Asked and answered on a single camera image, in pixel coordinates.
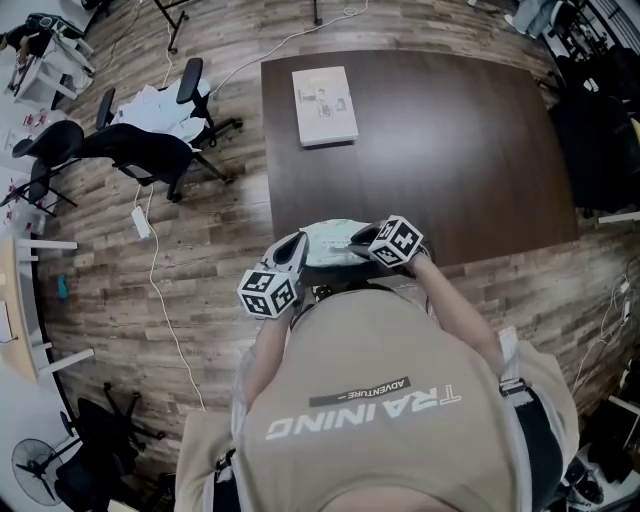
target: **black fan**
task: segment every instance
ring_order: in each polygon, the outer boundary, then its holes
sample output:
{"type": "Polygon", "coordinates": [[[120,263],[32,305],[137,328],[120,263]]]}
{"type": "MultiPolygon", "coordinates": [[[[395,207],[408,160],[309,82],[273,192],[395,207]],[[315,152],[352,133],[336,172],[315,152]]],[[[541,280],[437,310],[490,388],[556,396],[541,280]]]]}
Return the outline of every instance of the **black fan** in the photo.
{"type": "Polygon", "coordinates": [[[11,455],[11,466],[18,484],[29,498],[45,507],[61,501],[54,491],[56,470],[61,465],[58,453],[38,439],[20,441],[11,455]]]}

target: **white book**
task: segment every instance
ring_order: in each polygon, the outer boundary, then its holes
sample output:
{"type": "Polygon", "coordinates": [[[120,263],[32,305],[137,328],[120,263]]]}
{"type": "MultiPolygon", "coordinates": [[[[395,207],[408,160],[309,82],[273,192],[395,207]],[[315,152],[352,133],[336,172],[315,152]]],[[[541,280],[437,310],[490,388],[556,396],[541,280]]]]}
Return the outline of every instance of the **white book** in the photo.
{"type": "Polygon", "coordinates": [[[303,146],[348,142],[358,138],[344,67],[294,71],[293,90],[303,146]]]}

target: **wooden floor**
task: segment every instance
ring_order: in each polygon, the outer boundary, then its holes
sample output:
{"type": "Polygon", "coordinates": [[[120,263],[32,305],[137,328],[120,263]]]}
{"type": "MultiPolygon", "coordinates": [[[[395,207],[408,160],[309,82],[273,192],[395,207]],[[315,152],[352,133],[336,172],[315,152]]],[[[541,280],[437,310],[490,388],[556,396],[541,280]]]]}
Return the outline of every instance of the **wooden floor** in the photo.
{"type": "MultiPolygon", "coordinates": [[[[347,5],[319,3],[325,21],[347,5]]],[[[144,84],[163,83],[168,36],[151,0],[143,3],[139,19],[110,61],[114,41],[135,16],[130,13],[133,5],[116,0],[112,15],[92,27],[88,42],[97,50],[95,83],[76,102],[62,104],[87,133],[93,131],[99,100],[108,87],[117,87],[120,103],[144,84]]],[[[310,0],[201,0],[185,8],[191,19],[179,36],[170,81],[189,57],[200,56],[215,86],[240,63],[311,27],[310,0]]],[[[511,30],[502,19],[504,11],[493,11],[494,5],[482,1],[474,10],[462,0],[371,0],[362,16],[297,38],[274,57],[362,48],[425,50],[512,64],[543,76],[551,65],[544,49],[511,30]]],[[[239,275],[272,241],[259,71],[255,65],[240,72],[210,103],[217,116],[245,120],[244,133],[207,153],[236,174],[237,181],[225,188],[195,171],[179,205],[166,201],[164,186],[157,187],[151,205],[150,220],[160,237],[155,279],[211,409],[228,406],[234,368],[258,329],[238,304],[239,275]]],[[[87,347],[96,353],[60,372],[64,388],[73,402],[84,396],[105,403],[101,387],[110,381],[123,404],[130,392],[140,391],[136,420],[168,435],[150,443],[138,470],[147,475],[175,470],[185,414],[199,404],[149,283],[155,241],[139,240],[133,228],[136,184],[109,162],[93,160],[68,171],[61,189],[79,207],[61,208],[46,236],[76,240],[79,249],[43,257],[39,265],[48,333],[56,357],[87,347]],[[65,301],[56,298],[60,274],[69,289],[65,301]]],[[[148,197],[149,189],[143,190],[145,204],[148,197]]],[[[596,229],[583,222],[580,230],[581,238],[574,243],[445,269],[496,329],[515,325],[520,337],[555,354],[571,383],[589,344],[599,337],[612,282],[640,250],[640,235],[628,225],[596,229]]],[[[640,278],[640,262],[632,263],[630,273],[640,278]]],[[[411,287],[402,292],[419,294],[411,287]]],[[[581,410],[592,407],[614,383],[622,354],[634,342],[634,330],[629,324],[621,342],[607,348],[578,395],[581,410]]],[[[590,368],[589,361],[585,368],[590,368]]]]}

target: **office chair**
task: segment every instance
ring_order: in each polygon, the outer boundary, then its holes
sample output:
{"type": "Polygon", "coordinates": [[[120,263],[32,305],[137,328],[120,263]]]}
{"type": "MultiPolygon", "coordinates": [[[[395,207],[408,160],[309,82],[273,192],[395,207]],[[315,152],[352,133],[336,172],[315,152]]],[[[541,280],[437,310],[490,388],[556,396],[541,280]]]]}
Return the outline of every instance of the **office chair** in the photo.
{"type": "Polygon", "coordinates": [[[83,444],[56,470],[56,494],[73,512],[106,511],[112,499],[138,507],[138,494],[121,480],[130,474],[122,469],[127,462],[95,443],[83,444]]]}
{"type": "Polygon", "coordinates": [[[146,187],[162,181],[169,185],[167,199],[177,203],[182,194],[178,185],[192,160],[198,161],[224,184],[234,179],[221,173],[200,153],[194,153],[186,142],[166,133],[151,133],[124,123],[113,124],[89,135],[80,158],[106,157],[113,166],[146,187]]]}
{"type": "Polygon", "coordinates": [[[84,132],[73,121],[58,121],[35,139],[23,139],[12,152],[13,158],[32,156],[49,168],[63,165],[82,147],[84,132]]]}
{"type": "Polygon", "coordinates": [[[82,146],[84,132],[73,121],[58,121],[46,128],[35,139],[23,139],[18,142],[12,152],[13,158],[31,156],[36,159],[31,167],[31,180],[14,188],[0,203],[4,206],[18,198],[26,199],[38,210],[55,217],[51,208],[61,201],[66,201],[74,207],[78,205],[68,197],[51,187],[51,178],[69,165],[77,162],[70,160],[82,146]],[[42,206],[42,199],[46,199],[49,191],[58,196],[58,200],[50,205],[42,206]]]}
{"type": "Polygon", "coordinates": [[[78,400],[78,418],[70,421],[60,413],[71,437],[75,428],[82,446],[60,466],[55,490],[74,512],[107,510],[117,499],[131,506],[140,504],[133,489],[121,477],[133,473],[138,451],[131,446],[127,425],[113,414],[84,398],[78,400]]]}
{"type": "MultiPolygon", "coordinates": [[[[194,148],[199,148],[205,141],[209,141],[210,147],[215,147],[218,143],[216,136],[226,131],[229,128],[239,130],[244,126],[242,119],[237,117],[230,117],[221,121],[218,124],[213,122],[209,110],[207,109],[207,103],[209,102],[210,93],[206,96],[202,96],[198,91],[198,84],[202,77],[203,61],[199,58],[189,59],[187,65],[182,73],[180,79],[180,88],[176,95],[176,103],[178,105],[184,105],[190,101],[194,104],[191,117],[199,117],[205,120],[205,127],[198,136],[189,142],[194,148]]],[[[115,88],[111,88],[104,93],[100,106],[98,107],[98,114],[96,115],[96,130],[102,130],[107,127],[111,121],[113,121],[114,114],[111,112],[111,106],[115,95],[115,88]]]]}
{"type": "Polygon", "coordinates": [[[111,384],[108,382],[104,384],[103,391],[113,410],[113,414],[106,411],[98,404],[80,398],[78,400],[78,415],[79,417],[73,421],[69,420],[64,413],[60,413],[62,424],[64,425],[67,433],[73,436],[73,429],[75,428],[80,435],[81,439],[91,436],[98,436],[102,439],[101,442],[105,442],[104,439],[116,439],[119,444],[112,447],[114,450],[118,448],[122,452],[122,458],[133,457],[137,455],[137,452],[129,446],[128,443],[133,444],[138,450],[144,450],[146,445],[138,440],[136,434],[140,434],[146,437],[152,437],[154,439],[163,439],[165,437],[164,432],[158,432],[156,434],[149,432],[137,425],[133,424],[132,415],[136,403],[140,399],[141,395],[138,392],[133,393],[133,398],[129,403],[126,413],[122,413],[114,402],[109,391],[111,390],[111,384]],[[125,450],[122,446],[129,446],[129,450],[125,450]]]}
{"type": "Polygon", "coordinates": [[[191,117],[200,117],[206,121],[208,126],[205,126],[204,130],[198,135],[194,140],[190,142],[190,144],[199,148],[200,144],[203,141],[209,140],[209,146],[215,147],[217,145],[216,135],[220,134],[224,130],[233,127],[236,130],[239,130],[243,126],[242,119],[236,117],[230,117],[229,119],[225,119],[224,121],[214,124],[211,115],[209,114],[209,110],[207,109],[207,103],[209,102],[210,94],[206,96],[201,96],[198,91],[198,84],[200,83],[200,78],[202,77],[202,59],[193,58],[187,61],[187,65],[184,68],[184,72],[182,73],[182,79],[180,80],[180,88],[178,89],[178,94],[176,95],[176,103],[178,105],[184,105],[190,101],[193,101],[195,108],[191,117]]]}

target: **table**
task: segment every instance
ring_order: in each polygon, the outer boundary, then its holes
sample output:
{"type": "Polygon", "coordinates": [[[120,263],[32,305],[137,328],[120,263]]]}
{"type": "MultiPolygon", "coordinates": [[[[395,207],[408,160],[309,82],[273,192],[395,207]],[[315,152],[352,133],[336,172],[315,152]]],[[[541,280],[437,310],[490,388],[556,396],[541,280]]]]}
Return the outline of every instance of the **table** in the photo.
{"type": "MultiPolygon", "coordinates": [[[[56,25],[53,30],[59,36],[63,28],[64,26],[62,24],[60,24],[59,22],[56,22],[56,25]]],[[[55,45],[57,44],[55,39],[56,39],[55,37],[51,37],[51,40],[49,41],[49,44],[47,45],[47,48],[44,52],[45,57],[55,49],[55,45]]],[[[61,41],[63,42],[61,42],[60,44],[64,44],[65,46],[71,45],[71,46],[67,46],[66,50],[73,56],[73,58],[78,60],[79,64],[86,66],[87,68],[89,68],[89,70],[92,73],[95,73],[96,70],[91,65],[91,63],[89,63],[89,61],[80,52],[78,52],[75,49],[76,46],[80,46],[81,48],[86,50],[90,55],[94,53],[94,49],[91,46],[89,46],[84,41],[84,39],[63,38],[61,41]]],[[[35,62],[33,62],[33,64],[27,70],[26,76],[22,81],[20,89],[13,97],[13,101],[17,101],[19,98],[21,98],[24,95],[25,91],[29,88],[29,86],[32,83],[34,83],[36,80],[41,81],[45,85],[51,87],[52,89],[59,92],[63,96],[66,96],[69,99],[72,99],[72,100],[77,99],[78,94],[75,91],[72,91],[71,89],[69,89],[68,87],[65,87],[60,83],[59,72],[56,69],[51,69],[52,67],[49,65],[47,67],[49,68],[50,71],[53,71],[53,75],[54,75],[54,76],[51,76],[42,68],[43,64],[46,64],[46,62],[44,62],[42,58],[35,59],[35,62]]]]}
{"type": "Polygon", "coordinates": [[[27,282],[20,272],[22,262],[37,261],[37,256],[20,257],[20,248],[37,249],[76,249],[75,242],[55,242],[48,240],[29,240],[6,238],[0,244],[0,301],[7,307],[7,317],[11,328],[12,339],[0,340],[0,354],[4,364],[12,368],[24,379],[38,383],[42,375],[50,375],[87,357],[92,357],[93,349],[86,349],[70,355],[44,367],[37,368],[34,362],[34,351],[51,348],[50,343],[32,345],[30,334],[33,324],[37,323],[37,313],[33,288],[26,288],[27,282]]]}
{"type": "Polygon", "coordinates": [[[262,64],[277,238],[330,218],[403,215],[452,265],[577,238],[559,143],[531,75],[426,52],[353,51],[262,64]],[[344,66],[359,139],[300,145],[292,71],[344,66]]]}

